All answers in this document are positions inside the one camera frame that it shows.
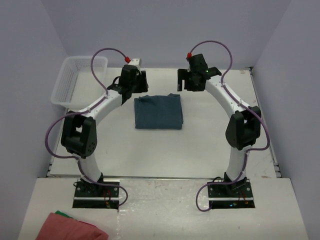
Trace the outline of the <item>blue-grey t shirt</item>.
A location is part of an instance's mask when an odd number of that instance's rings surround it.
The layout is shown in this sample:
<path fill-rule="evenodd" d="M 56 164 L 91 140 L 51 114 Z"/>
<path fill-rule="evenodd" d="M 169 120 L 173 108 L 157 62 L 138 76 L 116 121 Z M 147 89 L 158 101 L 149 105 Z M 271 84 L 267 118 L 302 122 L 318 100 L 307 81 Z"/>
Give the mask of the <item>blue-grey t shirt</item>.
<path fill-rule="evenodd" d="M 145 95 L 134 99 L 138 130 L 181 130 L 184 118 L 179 94 Z"/>

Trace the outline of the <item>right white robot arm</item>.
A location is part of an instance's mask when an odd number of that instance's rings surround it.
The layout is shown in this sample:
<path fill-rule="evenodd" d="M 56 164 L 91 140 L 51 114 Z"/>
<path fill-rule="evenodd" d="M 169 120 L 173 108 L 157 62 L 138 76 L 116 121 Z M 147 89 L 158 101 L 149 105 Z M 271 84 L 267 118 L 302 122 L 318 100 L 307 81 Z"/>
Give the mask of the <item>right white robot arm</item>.
<path fill-rule="evenodd" d="M 230 158 L 221 185 L 236 185 L 246 178 L 247 151 L 261 135 L 261 110 L 250 106 L 229 88 L 224 75 L 216 67 L 208 67 L 202 54 L 188 53 L 188 69 L 177 70 L 177 90 L 191 92 L 207 91 L 229 117 L 225 138 L 230 145 Z"/>

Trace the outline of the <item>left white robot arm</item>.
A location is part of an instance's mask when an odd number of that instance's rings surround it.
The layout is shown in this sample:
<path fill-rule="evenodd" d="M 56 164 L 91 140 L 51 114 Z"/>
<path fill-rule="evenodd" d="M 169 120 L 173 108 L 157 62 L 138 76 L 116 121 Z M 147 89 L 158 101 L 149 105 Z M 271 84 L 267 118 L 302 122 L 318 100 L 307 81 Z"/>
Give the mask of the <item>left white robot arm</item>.
<path fill-rule="evenodd" d="M 141 71 L 141 59 L 133 58 L 124 65 L 119 77 L 87 108 L 72 112 L 63 123 L 61 145 L 75 158 L 81 178 L 102 185 L 102 177 L 95 158 L 98 145 L 98 124 L 113 110 L 122 106 L 134 93 L 148 91 L 146 72 Z"/>

